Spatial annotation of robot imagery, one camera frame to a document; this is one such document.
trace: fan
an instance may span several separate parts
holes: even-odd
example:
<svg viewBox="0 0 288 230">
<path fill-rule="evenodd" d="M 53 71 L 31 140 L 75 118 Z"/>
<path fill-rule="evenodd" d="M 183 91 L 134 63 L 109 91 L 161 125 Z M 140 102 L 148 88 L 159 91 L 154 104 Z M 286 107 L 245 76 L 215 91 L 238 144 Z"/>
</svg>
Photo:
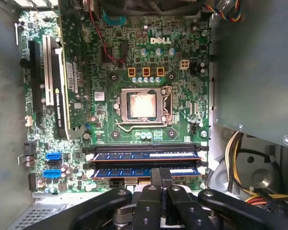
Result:
<svg viewBox="0 0 288 230">
<path fill-rule="evenodd" d="M 205 0 L 101 0 L 109 16 L 191 16 L 196 15 Z"/>
</svg>

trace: chip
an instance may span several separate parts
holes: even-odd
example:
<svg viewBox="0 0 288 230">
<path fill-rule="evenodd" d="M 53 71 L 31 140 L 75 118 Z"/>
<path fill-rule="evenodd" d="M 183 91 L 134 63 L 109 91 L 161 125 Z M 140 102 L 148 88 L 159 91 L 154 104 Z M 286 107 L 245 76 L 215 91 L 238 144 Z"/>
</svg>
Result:
<svg viewBox="0 0 288 230">
<path fill-rule="evenodd" d="M 107 53 L 105 53 L 105 48 L 103 46 L 100 47 L 101 62 L 102 63 L 112 63 L 112 60 L 108 55 L 113 56 L 113 48 L 112 47 L 106 47 L 106 51 L 107 51 Z"/>
<path fill-rule="evenodd" d="M 156 96 L 154 94 L 131 94 L 130 102 L 132 118 L 156 116 Z"/>
</svg>

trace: blue sata port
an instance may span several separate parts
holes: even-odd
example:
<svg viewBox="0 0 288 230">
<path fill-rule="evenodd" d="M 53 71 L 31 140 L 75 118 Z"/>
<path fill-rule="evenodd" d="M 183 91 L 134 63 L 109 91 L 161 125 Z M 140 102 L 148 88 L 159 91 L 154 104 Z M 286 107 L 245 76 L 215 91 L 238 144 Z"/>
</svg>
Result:
<svg viewBox="0 0 288 230">
<path fill-rule="evenodd" d="M 53 179 L 61 177 L 61 170 L 59 169 L 46 169 L 43 171 L 43 176 L 45 178 Z"/>
<path fill-rule="evenodd" d="M 49 161 L 58 161 L 58 160 L 61 160 L 61 158 L 62 158 L 62 153 L 60 152 L 52 152 L 52 153 L 46 154 L 46 160 L 49 160 Z"/>
</svg>

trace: black connector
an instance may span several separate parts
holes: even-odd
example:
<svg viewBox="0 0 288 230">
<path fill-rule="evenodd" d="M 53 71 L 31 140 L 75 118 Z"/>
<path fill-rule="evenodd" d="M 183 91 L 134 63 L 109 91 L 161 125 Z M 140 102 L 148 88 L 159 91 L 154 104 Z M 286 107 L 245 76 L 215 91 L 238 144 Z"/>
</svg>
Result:
<svg viewBox="0 0 288 230">
<path fill-rule="evenodd" d="M 36 174 L 35 173 L 30 173 L 28 175 L 28 180 L 29 180 L 29 190 L 32 192 L 36 191 Z"/>
<path fill-rule="evenodd" d="M 24 143 L 24 156 L 36 155 L 36 143 L 28 141 Z"/>
<path fill-rule="evenodd" d="M 40 64 L 40 46 L 36 41 L 29 41 L 30 63 L 31 63 L 31 88 L 33 98 L 33 111 L 36 112 L 36 124 L 41 127 L 41 116 L 43 115 L 42 91 L 40 85 L 41 64 Z"/>
</svg>

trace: black slot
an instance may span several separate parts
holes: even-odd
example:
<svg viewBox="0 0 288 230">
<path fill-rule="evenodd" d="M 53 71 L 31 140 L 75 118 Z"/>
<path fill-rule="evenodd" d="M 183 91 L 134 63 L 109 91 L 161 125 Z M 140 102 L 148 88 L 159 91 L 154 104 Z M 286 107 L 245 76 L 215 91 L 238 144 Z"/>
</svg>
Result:
<svg viewBox="0 0 288 230">
<path fill-rule="evenodd" d="M 36 191 L 36 174 L 30 173 L 28 175 L 28 180 L 29 180 L 29 190 L 32 192 L 35 192 Z"/>
<path fill-rule="evenodd" d="M 42 91 L 40 85 L 41 79 L 41 66 L 40 66 L 40 48 L 39 43 L 36 41 L 29 41 L 30 49 L 30 63 L 31 63 L 31 87 L 33 98 L 33 111 L 36 112 L 36 124 L 41 126 L 41 116 L 43 115 L 42 104 Z"/>
<path fill-rule="evenodd" d="M 130 169 L 130 168 L 196 168 L 196 161 L 139 161 L 139 162 L 96 162 L 96 169 Z"/>
<path fill-rule="evenodd" d="M 96 146 L 91 149 L 92 153 L 111 153 L 111 152 L 197 152 L 194 144 L 166 144 L 166 145 L 116 145 L 116 146 Z"/>
</svg>

